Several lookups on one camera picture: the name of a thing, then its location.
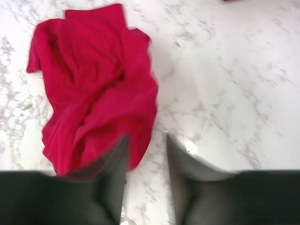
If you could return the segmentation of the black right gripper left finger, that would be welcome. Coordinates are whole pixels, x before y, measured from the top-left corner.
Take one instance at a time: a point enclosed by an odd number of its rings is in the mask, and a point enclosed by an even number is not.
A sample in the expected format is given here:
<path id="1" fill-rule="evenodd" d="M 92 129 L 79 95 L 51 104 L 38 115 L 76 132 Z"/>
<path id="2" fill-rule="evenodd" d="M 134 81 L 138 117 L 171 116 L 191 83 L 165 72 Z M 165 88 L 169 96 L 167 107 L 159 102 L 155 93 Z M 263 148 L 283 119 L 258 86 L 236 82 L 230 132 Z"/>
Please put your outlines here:
<path id="1" fill-rule="evenodd" d="M 75 197 L 70 225 L 118 225 L 128 169 L 129 137 L 123 135 L 102 156 L 66 176 L 84 184 Z"/>

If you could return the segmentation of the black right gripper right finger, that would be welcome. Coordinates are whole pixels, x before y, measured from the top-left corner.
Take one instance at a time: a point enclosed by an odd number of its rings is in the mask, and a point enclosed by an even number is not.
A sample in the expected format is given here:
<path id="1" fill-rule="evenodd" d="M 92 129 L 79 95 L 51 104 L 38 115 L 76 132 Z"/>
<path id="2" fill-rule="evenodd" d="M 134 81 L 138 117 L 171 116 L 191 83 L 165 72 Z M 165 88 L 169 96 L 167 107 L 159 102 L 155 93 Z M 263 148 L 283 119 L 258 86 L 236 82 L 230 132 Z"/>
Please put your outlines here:
<path id="1" fill-rule="evenodd" d="M 171 134 L 166 136 L 166 150 L 176 224 L 239 224 L 238 210 L 228 190 L 221 187 L 236 173 L 196 159 Z"/>

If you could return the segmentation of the crimson red t shirt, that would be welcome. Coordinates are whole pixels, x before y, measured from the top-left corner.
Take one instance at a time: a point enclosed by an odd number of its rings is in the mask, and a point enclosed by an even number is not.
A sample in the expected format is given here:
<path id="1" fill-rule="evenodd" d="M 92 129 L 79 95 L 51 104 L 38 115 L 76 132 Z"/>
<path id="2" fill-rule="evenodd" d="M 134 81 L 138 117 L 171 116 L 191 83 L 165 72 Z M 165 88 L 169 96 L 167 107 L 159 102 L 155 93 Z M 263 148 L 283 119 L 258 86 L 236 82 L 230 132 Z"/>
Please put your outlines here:
<path id="1" fill-rule="evenodd" d="M 66 10 L 34 30 L 28 73 L 41 71 L 53 115 L 43 154 L 69 175 L 129 135 L 129 169 L 143 158 L 157 115 L 150 38 L 127 27 L 122 4 Z"/>

